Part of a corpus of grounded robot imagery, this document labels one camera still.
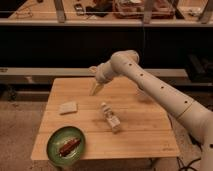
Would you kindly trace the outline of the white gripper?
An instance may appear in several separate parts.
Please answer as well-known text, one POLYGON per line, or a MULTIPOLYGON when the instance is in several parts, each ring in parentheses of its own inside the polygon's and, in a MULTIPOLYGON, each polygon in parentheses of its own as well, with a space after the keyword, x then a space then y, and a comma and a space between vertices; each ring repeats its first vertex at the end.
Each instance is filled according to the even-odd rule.
POLYGON ((98 66, 91 66, 89 70, 92 72, 96 81, 99 83, 99 84, 94 83, 90 90, 89 95, 94 96, 104 88, 104 84, 107 84, 111 81, 110 78, 111 68, 108 64, 101 63, 98 66))

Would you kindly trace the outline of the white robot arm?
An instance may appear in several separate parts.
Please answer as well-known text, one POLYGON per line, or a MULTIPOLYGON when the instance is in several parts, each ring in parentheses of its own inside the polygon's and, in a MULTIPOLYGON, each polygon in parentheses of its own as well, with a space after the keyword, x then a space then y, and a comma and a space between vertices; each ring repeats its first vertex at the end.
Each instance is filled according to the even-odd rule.
POLYGON ((91 94, 97 94, 116 76, 126 76, 203 145, 199 171, 213 171, 213 111, 148 73, 138 65, 138 62, 139 55, 134 50, 113 53, 107 62, 97 66, 96 83, 91 94))

